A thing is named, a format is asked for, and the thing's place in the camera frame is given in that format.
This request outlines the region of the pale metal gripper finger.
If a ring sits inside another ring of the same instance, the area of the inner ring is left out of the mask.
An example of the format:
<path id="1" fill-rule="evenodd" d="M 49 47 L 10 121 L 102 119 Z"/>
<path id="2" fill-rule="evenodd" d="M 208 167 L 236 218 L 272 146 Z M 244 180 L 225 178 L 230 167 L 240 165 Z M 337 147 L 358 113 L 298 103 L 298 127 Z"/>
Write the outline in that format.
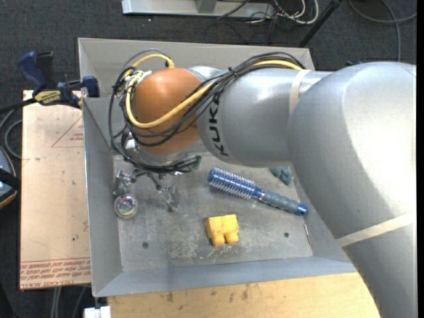
<path id="1" fill-rule="evenodd" d="M 164 184 L 159 190 L 159 198 L 168 207 L 169 212 L 178 210 L 181 195 L 176 184 Z"/>
<path id="2" fill-rule="evenodd" d="M 135 178 L 133 175 L 124 172 L 122 169 L 119 169 L 115 176 L 113 194 L 122 195 L 128 192 L 133 183 L 135 183 Z"/>

